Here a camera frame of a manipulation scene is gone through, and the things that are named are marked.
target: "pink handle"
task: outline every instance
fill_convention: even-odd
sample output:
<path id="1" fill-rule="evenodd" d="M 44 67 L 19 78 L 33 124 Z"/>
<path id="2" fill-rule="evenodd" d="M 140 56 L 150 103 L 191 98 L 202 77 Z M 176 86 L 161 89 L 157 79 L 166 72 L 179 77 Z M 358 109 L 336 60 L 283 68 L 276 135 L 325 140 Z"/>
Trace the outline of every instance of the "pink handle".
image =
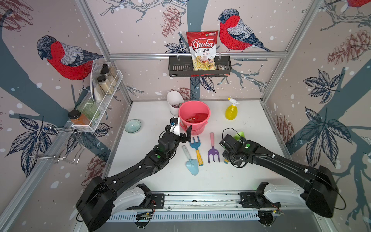
<path id="1" fill-rule="evenodd" d="M 211 146 L 214 146 L 214 133 L 210 133 L 210 139 L 211 139 Z"/>

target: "black lid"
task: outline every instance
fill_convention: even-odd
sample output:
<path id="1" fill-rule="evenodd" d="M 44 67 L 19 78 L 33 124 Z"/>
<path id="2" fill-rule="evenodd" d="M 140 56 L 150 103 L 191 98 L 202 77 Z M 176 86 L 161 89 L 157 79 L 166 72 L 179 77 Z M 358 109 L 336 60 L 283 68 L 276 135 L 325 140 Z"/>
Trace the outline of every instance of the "black lid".
<path id="1" fill-rule="evenodd" d="M 106 74 L 106 73 L 109 73 L 109 67 L 106 63 L 104 63 L 102 66 L 101 74 Z"/>
<path id="2" fill-rule="evenodd" d="M 77 119 L 81 116 L 81 112 L 78 111 L 78 110 L 71 110 L 69 113 L 68 113 L 68 117 L 70 119 Z"/>
<path id="3" fill-rule="evenodd" d="M 99 76 L 99 77 L 97 77 L 97 81 L 98 82 L 104 82 L 105 80 L 107 80 L 107 78 L 105 77 L 105 76 Z"/>

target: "white tabletop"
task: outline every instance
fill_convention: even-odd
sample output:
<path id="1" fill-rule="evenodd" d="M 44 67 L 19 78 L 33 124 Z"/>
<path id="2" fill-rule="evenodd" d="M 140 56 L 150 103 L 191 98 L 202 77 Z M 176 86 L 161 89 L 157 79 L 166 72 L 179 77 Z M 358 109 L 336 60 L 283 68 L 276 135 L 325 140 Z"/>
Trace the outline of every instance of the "white tabletop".
<path id="1" fill-rule="evenodd" d="M 204 132 L 199 135 L 199 148 L 204 165 L 199 166 L 199 173 L 193 176 L 186 168 L 187 158 L 182 150 L 183 143 L 179 144 L 176 156 L 155 175 L 144 178 L 138 184 L 145 184 L 153 192 L 161 191 L 221 191 L 221 190 L 255 190 L 260 182 L 277 185 L 294 185 L 290 180 L 264 167 L 247 164 L 244 168 L 235 168 L 230 163 L 225 164 L 222 153 L 224 149 L 219 145 L 221 133 L 225 128 L 232 127 L 236 131 L 243 131 L 247 139 L 260 143 L 270 151 L 283 155 L 272 128 L 266 118 L 259 101 L 239 101 L 238 115 L 234 120 L 225 118 L 224 113 L 229 101 L 204 101 L 211 110 L 211 116 Z M 109 176 L 116 175 L 135 165 L 158 144 L 158 136 L 164 127 L 170 123 L 170 114 L 166 101 L 134 102 L 129 119 L 138 119 L 142 122 L 141 129 L 129 134 L 123 132 L 117 152 L 112 162 Z M 219 151 L 220 163 L 207 161 L 207 153 L 211 149 L 210 133 L 215 136 L 215 148 Z M 229 129 L 224 135 L 235 135 Z M 197 159 L 196 150 L 186 144 L 193 159 Z"/>

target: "teal bowl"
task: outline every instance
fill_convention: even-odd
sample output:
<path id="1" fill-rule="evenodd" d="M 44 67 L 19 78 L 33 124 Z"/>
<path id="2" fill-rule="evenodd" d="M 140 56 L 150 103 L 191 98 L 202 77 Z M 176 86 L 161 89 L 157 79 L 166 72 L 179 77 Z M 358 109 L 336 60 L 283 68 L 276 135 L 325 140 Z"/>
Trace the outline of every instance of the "teal bowl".
<path id="1" fill-rule="evenodd" d="M 126 123 L 125 131 L 128 133 L 135 133 L 140 129 L 141 126 L 142 123 L 139 120 L 133 119 Z"/>

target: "trigger sprayer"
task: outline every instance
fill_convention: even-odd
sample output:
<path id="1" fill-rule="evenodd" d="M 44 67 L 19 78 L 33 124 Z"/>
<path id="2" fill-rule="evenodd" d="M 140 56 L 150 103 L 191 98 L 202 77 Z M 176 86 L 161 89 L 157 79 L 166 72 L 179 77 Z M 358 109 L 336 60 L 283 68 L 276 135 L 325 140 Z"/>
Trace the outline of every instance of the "trigger sprayer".
<path id="1" fill-rule="evenodd" d="M 232 102 L 232 105 L 230 105 L 226 110 L 226 118 L 229 120 L 233 120 L 237 117 L 237 107 L 236 105 L 239 104 L 238 101 L 234 100 L 233 98 L 228 98 L 230 102 Z"/>

